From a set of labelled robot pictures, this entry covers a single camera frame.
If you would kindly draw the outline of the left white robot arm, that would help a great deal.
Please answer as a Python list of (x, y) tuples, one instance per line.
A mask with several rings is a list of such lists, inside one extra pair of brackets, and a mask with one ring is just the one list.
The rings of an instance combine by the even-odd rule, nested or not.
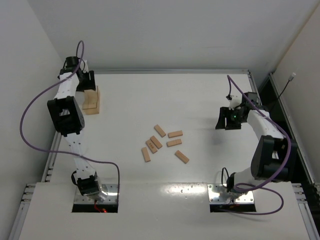
[(87, 67), (81, 69), (83, 61), (77, 56), (69, 56), (60, 70), (60, 85), (57, 94), (47, 102), (55, 130), (67, 141), (75, 163), (75, 175), (72, 182), (77, 186), (82, 196), (94, 201), (101, 198), (102, 184), (97, 171), (84, 159), (86, 145), (84, 142), (85, 118), (76, 100), (76, 93), (84, 93), (84, 103), (87, 104), (89, 94), (93, 94), (93, 102), (97, 107), (100, 91), (95, 83), (94, 71)]

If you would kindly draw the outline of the wooden block box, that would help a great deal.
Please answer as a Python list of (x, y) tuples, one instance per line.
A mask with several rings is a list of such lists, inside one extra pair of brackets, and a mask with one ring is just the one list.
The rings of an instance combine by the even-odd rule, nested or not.
[(97, 115), (100, 113), (100, 90), (98, 86), (96, 86), (95, 90), (84, 91), (82, 111), (85, 115)]

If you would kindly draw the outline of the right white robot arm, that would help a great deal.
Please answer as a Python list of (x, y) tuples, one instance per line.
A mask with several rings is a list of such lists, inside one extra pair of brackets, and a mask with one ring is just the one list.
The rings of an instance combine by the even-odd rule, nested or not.
[(246, 92), (244, 96), (228, 94), (228, 107), (221, 107), (215, 128), (239, 130), (242, 124), (253, 129), (258, 144), (250, 167), (234, 172), (226, 180), (229, 193), (240, 193), (265, 181), (281, 183), (292, 181), (298, 144), (285, 136), (270, 120), (267, 108), (259, 103), (258, 95)]

